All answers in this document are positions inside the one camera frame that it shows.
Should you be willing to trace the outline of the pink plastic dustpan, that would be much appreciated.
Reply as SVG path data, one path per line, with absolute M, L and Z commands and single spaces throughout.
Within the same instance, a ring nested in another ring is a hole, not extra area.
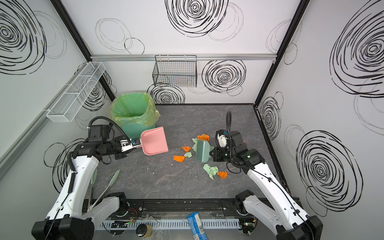
M 132 139 L 132 146 L 134 148 L 142 148 L 143 153 L 147 156 L 169 151 L 163 127 L 142 132 L 140 138 Z

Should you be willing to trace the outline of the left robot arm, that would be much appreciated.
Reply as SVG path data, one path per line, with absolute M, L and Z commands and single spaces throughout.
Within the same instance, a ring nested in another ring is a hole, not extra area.
M 124 214 L 129 210 L 123 192 L 112 193 L 96 201 L 87 213 L 83 213 L 88 186 L 104 156 L 118 155 L 131 143 L 123 133 L 109 139 L 110 130 L 123 132 L 107 117 L 95 117 L 89 122 L 88 137 L 67 153 L 70 174 L 54 206 L 43 221 L 35 222 L 32 236 L 36 240 L 91 240 L 95 229 L 112 214 Z

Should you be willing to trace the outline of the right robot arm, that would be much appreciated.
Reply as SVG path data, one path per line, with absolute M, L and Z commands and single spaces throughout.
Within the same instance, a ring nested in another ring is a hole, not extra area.
M 237 210 L 261 221 L 278 240 L 319 240 L 323 223 L 298 205 L 276 179 L 262 155 L 248 149 L 238 131 L 231 131 L 232 113 L 227 112 L 226 129 L 216 132 L 215 161 L 226 162 L 245 173 L 263 192 L 265 204 L 249 190 L 236 195 Z

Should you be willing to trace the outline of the green hand brush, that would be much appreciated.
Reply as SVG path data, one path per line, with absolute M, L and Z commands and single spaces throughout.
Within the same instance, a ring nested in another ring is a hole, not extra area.
M 202 163 L 207 163 L 210 158 L 211 146 L 208 141 L 197 140 L 196 158 Z

